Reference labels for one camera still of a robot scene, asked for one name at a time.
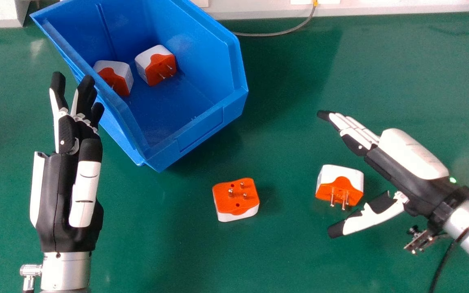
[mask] orange and white plug adapter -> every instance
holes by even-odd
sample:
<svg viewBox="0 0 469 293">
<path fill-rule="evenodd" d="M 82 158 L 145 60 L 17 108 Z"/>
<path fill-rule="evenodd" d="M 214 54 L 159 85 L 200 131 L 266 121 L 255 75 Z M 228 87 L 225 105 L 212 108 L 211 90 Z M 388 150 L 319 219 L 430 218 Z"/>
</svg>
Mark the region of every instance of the orange and white plug adapter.
<svg viewBox="0 0 469 293">
<path fill-rule="evenodd" d="M 252 217 L 256 215 L 260 206 L 252 178 L 214 185 L 213 200 L 219 221 L 235 221 Z"/>
<path fill-rule="evenodd" d="M 316 198 L 341 204 L 355 206 L 363 197 L 363 172 L 342 166 L 323 165 L 318 175 Z"/>
<path fill-rule="evenodd" d="M 166 47 L 156 45 L 135 57 L 138 75 L 152 87 L 177 73 L 177 61 Z"/>
<path fill-rule="evenodd" d="M 106 81 L 117 95 L 130 95 L 131 87 L 134 85 L 134 76 L 127 63 L 99 60 L 93 65 L 93 70 Z"/>
</svg>

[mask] robotic hand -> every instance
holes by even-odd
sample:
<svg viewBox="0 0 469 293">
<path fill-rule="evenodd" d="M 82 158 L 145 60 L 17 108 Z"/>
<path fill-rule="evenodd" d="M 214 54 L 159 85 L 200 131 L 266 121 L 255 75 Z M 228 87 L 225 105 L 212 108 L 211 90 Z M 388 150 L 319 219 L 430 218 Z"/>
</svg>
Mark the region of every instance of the robotic hand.
<svg viewBox="0 0 469 293">
<path fill-rule="evenodd" d="M 390 181 L 398 191 L 364 204 L 346 220 L 329 227 L 331 238 L 364 230 L 392 219 L 402 211 L 428 219 L 423 232 L 412 227 L 413 239 L 404 248 L 423 251 L 445 231 L 469 254 L 469 188 L 452 183 L 448 169 L 431 152 L 399 129 L 386 129 L 378 137 L 352 117 L 319 111 L 352 152 Z"/>
<path fill-rule="evenodd" d="M 95 81 L 85 76 L 75 91 L 71 112 L 64 98 L 65 77 L 54 72 L 50 102 L 55 152 L 34 153 L 30 221 L 44 253 L 43 265 L 23 265 L 24 293 L 34 292 L 41 276 L 44 291 L 87 288 L 91 254 L 103 224 L 97 201 L 102 144 L 97 124 L 104 107 L 95 103 Z"/>
</svg>

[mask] blue bin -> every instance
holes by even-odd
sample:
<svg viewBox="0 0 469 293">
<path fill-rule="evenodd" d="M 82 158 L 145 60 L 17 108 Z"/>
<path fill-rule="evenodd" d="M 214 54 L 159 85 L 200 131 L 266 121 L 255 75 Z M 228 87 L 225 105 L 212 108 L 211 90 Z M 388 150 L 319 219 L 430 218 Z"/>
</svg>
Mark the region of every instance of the blue bin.
<svg viewBox="0 0 469 293">
<path fill-rule="evenodd" d="M 188 0 L 68 0 L 31 17 L 77 82 L 93 76 L 106 109 L 101 127 L 139 166 L 164 170 L 242 114 L 248 87 L 240 43 Z M 134 58 L 157 44 L 175 54 L 178 73 L 149 87 Z M 98 60 L 130 65 L 129 97 L 92 69 Z"/>
</svg>

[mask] green tabletop surface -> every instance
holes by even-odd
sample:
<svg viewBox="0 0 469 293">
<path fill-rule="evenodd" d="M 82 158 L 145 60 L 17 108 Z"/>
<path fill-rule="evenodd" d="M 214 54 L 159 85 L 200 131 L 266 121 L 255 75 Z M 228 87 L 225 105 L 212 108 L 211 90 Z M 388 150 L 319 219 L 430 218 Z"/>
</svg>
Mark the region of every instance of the green tabletop surface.
<svg viewBox="0 0 469 293">
<path fill-rule="evenodd" d="M 272 32 L 300 19 L 223 22 Z M 378 135 L 400 128 L 469 186 L 469 13 L 314 18 L 290 35 L 240 38 L 249 96 L 240 118 L 158 174 L 138 167 L 105 132 L 99 200 L 104 227 L 93 253 L 94 293 L 424 293 L 450 240 L 403 250 L 425 219 L 402 214 L 329 239 L 347 217 L 314 199 L 324 164 L 362 170 L 360 205 L 394 187 L 316 117 L 351 115 Z M 0 29 L 0 293 L 19 292 L 24 263 L 41 263 L 28 218 L 34 151 L 54 149 L 48 86 L 75 80 L 28 19 Z M 254 178 L 254 217 L 221 223 L 211 188 Z M 469 293 L 469 256 L 456 249 L 437 292 Z"/>
</svg>

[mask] black and white robotic hand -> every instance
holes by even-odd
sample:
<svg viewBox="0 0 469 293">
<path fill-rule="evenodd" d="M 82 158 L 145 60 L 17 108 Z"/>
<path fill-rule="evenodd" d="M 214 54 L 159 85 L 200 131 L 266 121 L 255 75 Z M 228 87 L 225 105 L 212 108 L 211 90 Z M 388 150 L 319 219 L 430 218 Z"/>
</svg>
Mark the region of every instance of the black and white robotic hand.
<svg viewBox="0 0 469 293">
<path fill-rule="evenodd" d="M 406 211 L 428 219 L 426 230 L 409 230 L 413 239 L 406 250 L 412 254 L 423 251 L 445 231 L 469 254 L 469 188 L 452 182 L 436 156 L 399 129 L 386 129 L 378 137 L 352 117 L 331 111 L 318 111 L 318 117 L 330 122 L 352 152 L 363 156 L 398 189 L 393 198 L 383 193 L 364 204 L 363 210 L 330 226 L 331 238 L 364 230 Z"/>
<path fill-rule="evenodd" d="M 30 221 L 44 253 L 42 265 L 23 265 L 23 292 L 33 293 L 34 278 L 44 291 L 87 288 L 91 254 L 103 224 L 97 201 L 102 143 L 97 125 L 104 112 L 95 103 L 95 81 L 85 76 L 75 91 L 71 111 L 65 100 L 65 77 L 54 72 L 50 103 L 55 152 L 34 153 Z"/>
</svg>

